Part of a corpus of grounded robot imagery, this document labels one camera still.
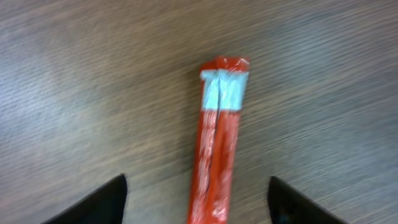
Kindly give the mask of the red stick packet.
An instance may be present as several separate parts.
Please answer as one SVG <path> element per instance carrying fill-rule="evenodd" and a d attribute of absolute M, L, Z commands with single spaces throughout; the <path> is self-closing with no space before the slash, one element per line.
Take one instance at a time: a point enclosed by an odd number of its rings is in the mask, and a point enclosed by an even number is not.
<path fill-rule="evenodd" d="M 226 224 L 228 221 L 249 66 L 247 58 L 220 56 L 201 67 L 201 105 L 188 224 Z"/>

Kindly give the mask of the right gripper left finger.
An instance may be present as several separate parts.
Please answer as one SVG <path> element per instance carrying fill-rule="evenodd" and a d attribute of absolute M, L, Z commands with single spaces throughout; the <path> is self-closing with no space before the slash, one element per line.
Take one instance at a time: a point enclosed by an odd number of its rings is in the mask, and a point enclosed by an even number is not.
<path fill-rule="evenodd" d="M 122 224 L 127 180 L 120 174 L 45 224 Z"/>

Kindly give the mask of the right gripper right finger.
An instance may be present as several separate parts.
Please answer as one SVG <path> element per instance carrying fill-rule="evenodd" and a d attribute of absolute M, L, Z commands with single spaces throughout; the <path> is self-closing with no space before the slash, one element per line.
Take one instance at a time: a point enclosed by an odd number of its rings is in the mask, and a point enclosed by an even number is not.
<path fill-rule="evenodd" d="M 270 177 L 267 203 L 272 224 L 346 224 L 276 176 Z"/>

